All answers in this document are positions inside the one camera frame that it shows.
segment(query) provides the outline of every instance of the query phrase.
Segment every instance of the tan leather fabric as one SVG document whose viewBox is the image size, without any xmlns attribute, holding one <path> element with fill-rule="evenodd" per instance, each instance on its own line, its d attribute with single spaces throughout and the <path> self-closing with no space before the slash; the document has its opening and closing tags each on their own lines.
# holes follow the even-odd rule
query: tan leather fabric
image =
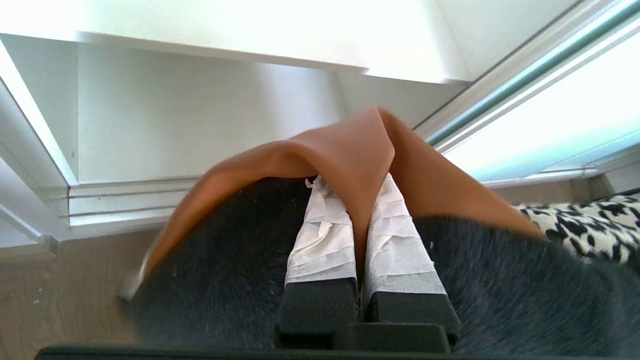
<svg viewBox="0 0 640 360">
<path fill-rule="evenodd" d="M 374 201 L 387 172 L 413 217 L 451 215 L 542 238 L 537 227 L 446 160 L 387 111 L 372 108 L 345 122 L 258 146 L 208 171 L 169 219 L 150 251 L 149 274 L 206 214 L 264 177 L 321 174 L 353 222 L 358 278 Z"/>
</svg>

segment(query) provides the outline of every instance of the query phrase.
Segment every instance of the brown leather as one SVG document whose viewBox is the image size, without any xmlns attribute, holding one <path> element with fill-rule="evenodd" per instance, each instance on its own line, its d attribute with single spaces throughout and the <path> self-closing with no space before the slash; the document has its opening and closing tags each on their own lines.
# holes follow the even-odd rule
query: brown leather
<svg viewBox="0 0 640 360">
<path fill-rule="evenodd" d="M 335 125 L 267 143 L 210 169 L 169 219 L 144 269 L 149 274 L 220 202 L 264 177 L 322 175 L 342 199 L 362 278 L 374 201 L 390 172 L 413 217 L 450 215 L 542 238 L 537 227 L 446 160 L 387 111 L 368 109 Z"/>
</svg>

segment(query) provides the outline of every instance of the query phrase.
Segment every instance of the wooden floor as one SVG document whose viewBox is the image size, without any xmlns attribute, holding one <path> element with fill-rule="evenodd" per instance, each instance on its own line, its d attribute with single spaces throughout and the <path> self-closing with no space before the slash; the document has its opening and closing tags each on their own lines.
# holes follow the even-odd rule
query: wooden floor
<svg viewBox="0 0 640 360">
<path fill-rule="evenodd" d="M 156 234 L 66 241 L 55 258 L 0 263 L 0 359 L 56 343 L 135 343 L 116 292 Z"/>
</svg>

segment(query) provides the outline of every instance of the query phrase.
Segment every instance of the black and white patterned fabric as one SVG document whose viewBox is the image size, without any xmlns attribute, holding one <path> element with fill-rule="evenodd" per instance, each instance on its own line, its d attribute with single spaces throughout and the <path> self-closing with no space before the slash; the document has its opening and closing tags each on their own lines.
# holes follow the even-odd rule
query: black and white patterned fabric
<svg viewBox="0 0 640 360">
<path fill-rule="evenodd" d="M 640 272 L 640 200 L 614 196 L 586 205 L 521 204 L 516 209 L 583 261 L 601 259 Z"/>
</svg>

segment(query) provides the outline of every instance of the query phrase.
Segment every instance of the white paper wrapping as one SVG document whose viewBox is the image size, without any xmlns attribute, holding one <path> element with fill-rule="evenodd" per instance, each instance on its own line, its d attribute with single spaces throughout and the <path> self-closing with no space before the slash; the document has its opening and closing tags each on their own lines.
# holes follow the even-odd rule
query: white paper wrapping
<svg viewBox="0 0 640 360">
<path fill-rule="evenodd" d="M 290 282 L 356 278 L 353 224 L 338 195 L 316 178 L 305 221 L 287 262 Z"/>
<path fill-rule="evenodd" d="M 447 293 L 390 174 L 371 215 L 362 300 L 376 291 Z"/>
</svg>

